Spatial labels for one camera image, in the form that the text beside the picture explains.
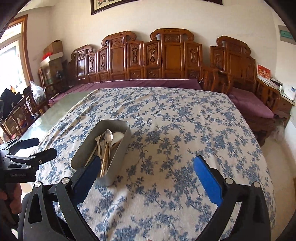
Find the cardboard box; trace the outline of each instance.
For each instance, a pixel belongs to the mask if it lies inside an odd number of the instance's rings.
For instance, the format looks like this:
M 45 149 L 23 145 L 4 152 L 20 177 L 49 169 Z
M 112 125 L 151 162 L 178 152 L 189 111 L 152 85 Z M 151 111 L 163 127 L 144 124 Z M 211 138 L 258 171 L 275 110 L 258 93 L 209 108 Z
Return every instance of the cardboard box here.
M 50 56 L 48 56 L 45 60 L 43 60 L 43 61 L 40 63 L 40 66 L 42 67 L 42 66 L 44 66 L 44 65 L 47 65 L 48 62 L 53 61 L 53 60 L 55 60 L 55 59 L 57 59 L 57 58 L 61 58 L 61 57 L 63 57 L 63 52 L 59 52 L 59 53 L 55 53 L 55 54 L 53 54 L 53 55 L 50 55 Z
M 52 52 L 52 54 L 63 52 L 63 43 L 60 40 L 56 40 L 52 42 L 50 45 L 48 45 L 44 50 L 43 54 L 46 54 L 48 52 Z

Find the blue gripper pad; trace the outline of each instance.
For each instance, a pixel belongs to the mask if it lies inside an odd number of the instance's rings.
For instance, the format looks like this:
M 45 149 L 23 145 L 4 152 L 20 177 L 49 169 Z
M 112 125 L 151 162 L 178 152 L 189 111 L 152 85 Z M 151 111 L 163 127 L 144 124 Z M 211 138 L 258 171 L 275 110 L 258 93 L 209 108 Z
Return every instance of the blue gripper pad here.
M 74 175 L 79 175 L 78 181 L 73 187 L 74 195 L 71 201 L 74 205 L 84 202 L 100 170 L 101 159 L 98 156 L 95 156 L 86 167 L 81 168 L 74 173 Z
M 210 201 L 218 207 L 222 204 L 222 188 L 200 156 L 193 160 L 193 168 Z

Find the framed painting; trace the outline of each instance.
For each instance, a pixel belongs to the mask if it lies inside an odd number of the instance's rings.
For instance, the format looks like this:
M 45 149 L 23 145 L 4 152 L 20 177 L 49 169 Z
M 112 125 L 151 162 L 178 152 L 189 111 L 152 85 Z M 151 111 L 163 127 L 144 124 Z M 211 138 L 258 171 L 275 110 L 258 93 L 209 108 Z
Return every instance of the framed painting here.
M 108 8 L 138 0 L 91 0 L 91 14 L 94 15 Z
M 217 3 L 217 4 L 220 4 L 220 5 L 223 5 L 222 0 L 203 0 L 203 1 L 213 2 L 213 3 Z

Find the table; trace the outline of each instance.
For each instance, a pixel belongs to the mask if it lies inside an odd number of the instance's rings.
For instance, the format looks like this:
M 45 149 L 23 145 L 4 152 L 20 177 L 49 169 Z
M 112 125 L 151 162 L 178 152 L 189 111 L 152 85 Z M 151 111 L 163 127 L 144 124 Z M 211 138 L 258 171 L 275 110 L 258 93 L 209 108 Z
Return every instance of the table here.
M 64 114 L 67 113 L 77 102 L 83 99 L 90 92 L 70 93 L 63 99 L 49 108 L 41 117 L 39 117 L 23 134 L 21 140 L 38 138 L 40 141 L 44 138 L 47 132 L 54 126 Z M 16 155 L 28 157 L 35 148 L 19 150 Z
M 224 94 L 173 88 L 118 88 L 92 92 L 45 135 L 36 151 L 57 150 L 41 166 L 45 185 L 71 177 L 71 158 L 101 119 L 127 120 L 132 139 L 123 166 L 108 188 L 96 182 L 78 208 L 101 240 L 192 240 L 217 206 L 209 201 L 192 160 L 207 163 L 237 183 L 258 181 L 275 222 L 274 190 L 261 149 Z M 55 204 L 59 215 L 60 209 Z M 237 204 L 222 237 L 239 211 Z
M 283 120 L 285 127 L 290 120 L 290 112 L 293 106 L 295 106 L 295 102 L 290 100 L 284 93 L 281 93 L 281 99 L 274 114 Z

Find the window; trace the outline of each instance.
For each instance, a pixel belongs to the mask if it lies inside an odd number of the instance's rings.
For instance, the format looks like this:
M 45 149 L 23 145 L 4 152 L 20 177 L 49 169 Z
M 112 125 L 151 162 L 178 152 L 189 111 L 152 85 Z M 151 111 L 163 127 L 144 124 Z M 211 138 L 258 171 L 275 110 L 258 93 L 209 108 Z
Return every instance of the window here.
M 11 37 L 22 33 L 22 23 L 19 23 L 11 28 L 5 30 L 4 34 L 0 38 L 0 43 L 3 43 L 5 40 L 10 39 Z
M 27 17 L 14 19 L 0 38 L 0 95 L 11 87 L 22 93 L 33 79 L 27 53 Z

